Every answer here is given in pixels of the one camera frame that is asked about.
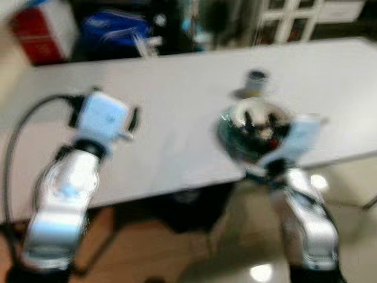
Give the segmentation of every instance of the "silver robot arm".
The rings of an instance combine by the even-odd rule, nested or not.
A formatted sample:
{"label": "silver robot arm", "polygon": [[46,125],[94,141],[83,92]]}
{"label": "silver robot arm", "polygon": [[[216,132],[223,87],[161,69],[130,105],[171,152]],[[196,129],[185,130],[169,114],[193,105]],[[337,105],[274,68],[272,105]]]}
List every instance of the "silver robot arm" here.
{"label": "silver robot arm", "polygon": [[295,282],[345,282],[339,270],[339,235],[321,193],[295,165],[319,135],[320,120],[299,116],[282,145],[265,155],[270,198],[280,219],[283,244]]}
{"label": "silver robot arm", "polygon": [[270,198],[280,219],[292,282],[345,282],[338,232],[307,173],[291,167],[276,175]]}
{"label": "silver robot arm", "polygon": [[133,137],[123,131],[127,116],[124,104],[99,90],[85,98],[75,114],[77,132],[70,151],[42,175],[37,187],[38,209],[20,255],[24,266],[40,273],[69,268],[87,225],[100,163],[111,155],[114,141]]}

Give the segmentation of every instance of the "white table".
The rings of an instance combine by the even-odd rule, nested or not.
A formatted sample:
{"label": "white table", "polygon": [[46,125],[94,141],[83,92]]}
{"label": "white table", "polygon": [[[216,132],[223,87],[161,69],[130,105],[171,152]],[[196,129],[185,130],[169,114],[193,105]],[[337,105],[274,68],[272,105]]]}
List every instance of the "white table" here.
{"label": "white table", "polygon": [[[219,112],[236,102],[232,92],[243,86],[246,71],[256,67],[273,78],[269,100],[329,119],[302,165],[377,150],[377,48],[364,40],[34,68],[2,109],[0,148],[4,151],[20,114],[39,98],[100,85],[111,96],[141,106],[141,126],[134,142],[117,144],[103,166],[91,206],[234,182],[244,172],[219,145],[216,123]],[[21,136],[12,175],[14,219],[30,215],[35,178],[69,142],[68,113],[63,104],[47,107]]]}

